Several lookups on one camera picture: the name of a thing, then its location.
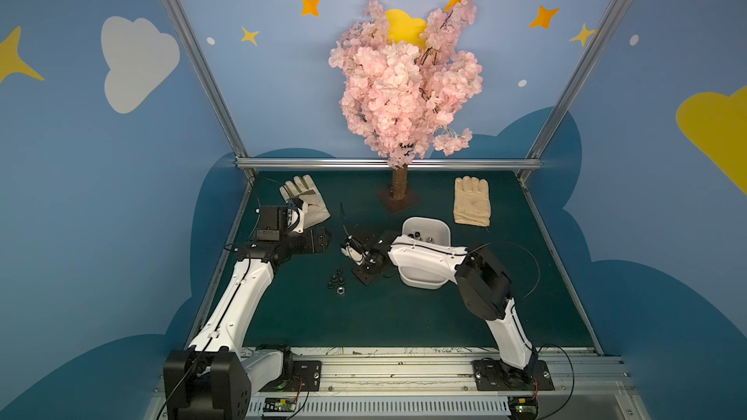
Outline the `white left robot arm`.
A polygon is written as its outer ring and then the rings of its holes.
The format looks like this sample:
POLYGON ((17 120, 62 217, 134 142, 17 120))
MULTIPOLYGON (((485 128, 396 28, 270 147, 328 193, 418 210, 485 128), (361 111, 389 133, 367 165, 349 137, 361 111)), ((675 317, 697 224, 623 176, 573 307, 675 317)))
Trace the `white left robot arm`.
POLYGON ((270 384, 293 382, 290 350, 241 348, 260 300, 278 268, 295 255, 325 252, 332 235, 315 226, 302 233, 258 231, 237 251, 230 283, 202 330, 163 366, 168 419, 243 419, 251 398, 270 384))

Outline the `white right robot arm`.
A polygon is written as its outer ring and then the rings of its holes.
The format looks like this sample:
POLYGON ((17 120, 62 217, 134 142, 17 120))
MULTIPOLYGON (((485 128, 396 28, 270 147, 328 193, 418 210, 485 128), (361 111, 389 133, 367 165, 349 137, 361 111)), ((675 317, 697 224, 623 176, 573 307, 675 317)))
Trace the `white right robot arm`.
POLYGON ((356 231, 344 239, 340 249, 366 285, 389 264, 397 268, 403 283, 416 289, 438 290, 449 282, 455 284, 467 309, 490 329, 502 367, 525 376, 532 373, 537 351, 517 315, 512 280, 485 244, 455 247, 441 235, 404 229, 379 236, 356 231))

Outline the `white plastic storage box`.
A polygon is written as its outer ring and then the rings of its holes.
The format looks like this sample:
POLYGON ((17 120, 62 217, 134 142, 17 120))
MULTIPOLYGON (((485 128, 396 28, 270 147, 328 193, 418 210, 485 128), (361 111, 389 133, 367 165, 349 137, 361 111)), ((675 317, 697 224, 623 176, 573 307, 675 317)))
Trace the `white plastic storage box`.
POLYGON ((390 255, 402 281, 414 288, 437 290, 453 279, 449 268, 451 230, 443 221, 411 217, 402 226, 402 234, 392 245, 390 255), (414 233, 421 233, 420 239, 414 233), (436 243, 428 243, 433 236, 436 243))

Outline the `white grey work glove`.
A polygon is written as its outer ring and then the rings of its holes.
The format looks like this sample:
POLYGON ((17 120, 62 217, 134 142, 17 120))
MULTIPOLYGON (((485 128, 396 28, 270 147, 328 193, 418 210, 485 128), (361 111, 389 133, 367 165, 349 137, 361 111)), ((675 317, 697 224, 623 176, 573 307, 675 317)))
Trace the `white grey work glove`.
POLYGON ((281 183, 279 191, 286 201, 299 198, 303 202, 305 229, 319 225, 331 217, 323 196, 310 175, 295 176, 292 180, 281 183))

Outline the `brown tree trunk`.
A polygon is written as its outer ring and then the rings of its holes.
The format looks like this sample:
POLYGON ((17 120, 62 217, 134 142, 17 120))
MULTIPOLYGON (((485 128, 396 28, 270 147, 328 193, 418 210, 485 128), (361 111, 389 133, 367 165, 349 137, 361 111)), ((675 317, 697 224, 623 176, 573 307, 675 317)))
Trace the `brown tree trunk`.
POLYGON ((406 165, 395 167, 392 176, 391 196, 395 201, 402 201, 408 192, 408 167, 406 165))

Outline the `beige knitted glove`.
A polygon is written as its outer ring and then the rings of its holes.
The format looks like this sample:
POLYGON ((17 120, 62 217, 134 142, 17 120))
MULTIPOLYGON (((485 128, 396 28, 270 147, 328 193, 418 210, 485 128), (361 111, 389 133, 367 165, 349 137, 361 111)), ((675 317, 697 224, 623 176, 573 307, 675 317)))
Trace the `beige knitted glove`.
POLYGON ((489 227, 491 204, 486 179, 470 176, 455 179, 453 217, 460 225, 489 227))

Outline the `pink blossom artificial tree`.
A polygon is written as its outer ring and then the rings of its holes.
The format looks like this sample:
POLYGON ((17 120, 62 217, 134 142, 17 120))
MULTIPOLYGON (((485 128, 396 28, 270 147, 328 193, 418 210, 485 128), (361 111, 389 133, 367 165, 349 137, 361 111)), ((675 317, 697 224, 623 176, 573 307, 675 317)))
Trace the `pink blossom artificial tree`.
POLYGON ((450 156, 469 147, 469 129, 451 128, 456 114, 482 91, 482 66, 458 50, 463 31, 477 17, 475 0, 457 0, 430 13, 422 45, 396 41, 377 0, 364 20, 340 35, 329 64, 342 70, 340 108, 348 130, 392 168, 408 166, 430 150, 450 156))

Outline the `green circuit board left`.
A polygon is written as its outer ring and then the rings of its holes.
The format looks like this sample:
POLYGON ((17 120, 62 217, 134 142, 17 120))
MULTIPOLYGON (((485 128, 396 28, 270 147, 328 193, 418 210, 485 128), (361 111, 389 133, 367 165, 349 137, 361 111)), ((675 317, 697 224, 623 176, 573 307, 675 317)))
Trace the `green circuit board left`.
POLYGON ((262 414, 265 416, 290 416, 297 410, 298 400, 295 398, 265 398, 262 403, 262 414))

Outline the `green circuit board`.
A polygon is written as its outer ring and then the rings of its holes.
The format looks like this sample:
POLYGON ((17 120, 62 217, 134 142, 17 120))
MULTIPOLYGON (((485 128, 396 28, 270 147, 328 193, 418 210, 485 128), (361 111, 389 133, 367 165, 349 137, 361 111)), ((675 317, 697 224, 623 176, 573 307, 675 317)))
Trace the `green circuit board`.
POLYGON ((298 400, 295 398, 265 398, 262 403, 262 414, 265 416, 290 416, 297 410, 298 400))
POLYGON ((538 401, 532 397, 511 397, 508 399, 510 420, 536 420, 538 418, 538 401))

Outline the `green circuit board right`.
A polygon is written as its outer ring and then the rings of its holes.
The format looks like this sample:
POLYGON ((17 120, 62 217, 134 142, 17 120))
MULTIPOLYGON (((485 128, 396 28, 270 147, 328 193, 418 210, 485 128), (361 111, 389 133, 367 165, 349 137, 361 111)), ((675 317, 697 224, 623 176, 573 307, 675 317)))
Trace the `green circuit board right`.
POLYGON ((532 397, 511 397, 508 399, 510 420, 536 420, 538 418, 538 401, 532 397))

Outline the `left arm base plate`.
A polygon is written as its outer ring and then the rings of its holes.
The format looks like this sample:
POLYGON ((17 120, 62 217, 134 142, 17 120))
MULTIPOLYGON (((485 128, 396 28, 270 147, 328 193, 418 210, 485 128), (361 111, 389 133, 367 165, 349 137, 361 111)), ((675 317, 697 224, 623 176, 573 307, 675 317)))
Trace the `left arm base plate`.
POLYGON ((286 369, 281 377, 270 381, 261 389, 261 392, 318 392, 320 390, 322 368, 321 361, 293 361, 290 371, 286 369))

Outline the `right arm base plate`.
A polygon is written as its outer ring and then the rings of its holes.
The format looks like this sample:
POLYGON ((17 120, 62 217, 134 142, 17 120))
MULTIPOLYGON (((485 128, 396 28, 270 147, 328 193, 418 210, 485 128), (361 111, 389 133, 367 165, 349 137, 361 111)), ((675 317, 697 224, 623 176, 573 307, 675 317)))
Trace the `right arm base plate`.
POLYGON ((554 391, 554 381, 547 364, 532 359, 525 369, 509 366, 500 359, 472 361, 474 379, 479 391, 554 391))

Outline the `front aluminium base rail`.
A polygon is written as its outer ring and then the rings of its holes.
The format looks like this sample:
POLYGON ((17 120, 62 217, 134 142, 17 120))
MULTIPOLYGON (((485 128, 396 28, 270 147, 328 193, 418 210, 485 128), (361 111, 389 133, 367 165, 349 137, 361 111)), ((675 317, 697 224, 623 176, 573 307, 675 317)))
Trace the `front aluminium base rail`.
POLYGON ((320 390, 280 392, 298 400, 290 416, 265 416, 267 393, 251 398, 248 419, 508 419, 508 399, 532 397, 538 418, 647 419, 624 361, 586 348, 542 350, 554 391, 479 391, 472 361, 496 359, 480 347, 296 347, 298 361, 321 361, 320 390))

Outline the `left aluminium frame post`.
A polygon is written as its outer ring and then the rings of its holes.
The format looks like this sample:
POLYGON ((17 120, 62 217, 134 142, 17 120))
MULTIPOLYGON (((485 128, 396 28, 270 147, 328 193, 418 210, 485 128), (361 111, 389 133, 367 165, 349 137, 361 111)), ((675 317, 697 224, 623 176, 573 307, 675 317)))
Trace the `left aluminium frame post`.
POLYGON ((238 132, 235 120, 231 115, 231 111, 209 67, 205 54, 202 48, 200 48, 200 42, 196 38, 196 33, 190 24, 181 0, 161 0, 161 3, 163 3, 165 11, 167 11, 167 15, 175 28, 179 41, 198 76, 198 81, 200 81, 208 102, 235 154, 235 166, 243 171, 248 180, 253 180, 253 169, 251 167, 239 166, 239 161, 248 159, 248 153, 238 132))

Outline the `aluminium frame post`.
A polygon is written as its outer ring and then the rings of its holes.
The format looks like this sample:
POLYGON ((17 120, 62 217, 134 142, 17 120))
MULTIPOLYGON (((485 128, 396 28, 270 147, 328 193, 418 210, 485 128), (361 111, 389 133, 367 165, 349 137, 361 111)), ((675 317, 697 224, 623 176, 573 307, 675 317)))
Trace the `aluminium frame post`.
POLYGON ((587 81, 587 78, 589 78, 589 75, 591 75, 591 72, 593 72, 597 60, 602 56, 607 44, 633 1, 634 0, 610 1, 604 15, 598 23, 597 31, 593 34, 593 37, 591 37, 591 42, 587 44, 586 49, 571 74, 569 81, 564 87, 562 93, 560 93, 558 101, 556 101, 556 104, 552 107, 550 115, 546 118, 537 137, 532 143, 529 152, 527 153, 525 160, 534 161, 538 165, 538 167, 535 167, 535 170, 541 168, 542 155, 549 147, 552 138, 558 131, 565 116, 568 114, 573 102, 580 94, 581 89, 583 89, 583 85, 587 81))
POLYGON ((165 11, 167 11, 167 15, 175 28, 179 41, 198 76, 198 81, 200 81, 208 102, 235 154, 235 166, 243 171, 248 180, 253 180, 253 169, 251 167, 239 166, 239 161, 248 159, 248 153, 238 132, 235 120, 231 115, 231 111, 209 67, 205 54, 202 48, 200 48, 200 42, 196 38, 196 33, 190 24, 181 0, 161 0, 161 3, 163 3, 165 11))

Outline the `right aluminium frame post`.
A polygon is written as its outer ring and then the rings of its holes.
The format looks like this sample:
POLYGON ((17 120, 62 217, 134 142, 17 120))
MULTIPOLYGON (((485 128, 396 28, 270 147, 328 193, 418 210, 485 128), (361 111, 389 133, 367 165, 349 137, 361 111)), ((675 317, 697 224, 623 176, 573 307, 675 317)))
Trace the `right aluminium frame post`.
POLYGON ((610 1, 604 15, 598 23, 597 31, 593 34, 593 37, 591 37, 591 42, 587 44, 586 49, 571 74, 569 81, 564 87, 562 93, 560 93, 558 101, 556 101, 556 104, 552 107, 550 115, 546 118, 537 137, 532 143, 529 152, 527 153, 525 160, 534 161, 538 165, 538 167, 535 167, 535 170, 541 168, 542 155, 549 147, 552 138, 558 131, 565 116, 568 114, 573 102, 580 94, 581 89, 583 89, 583 85, 587 81, 587 78, 589 78, 589 75, 591 75, 591 72, 593 72, 597 60, 602 56, 607 44, 633 1, 634 0, 610 1))

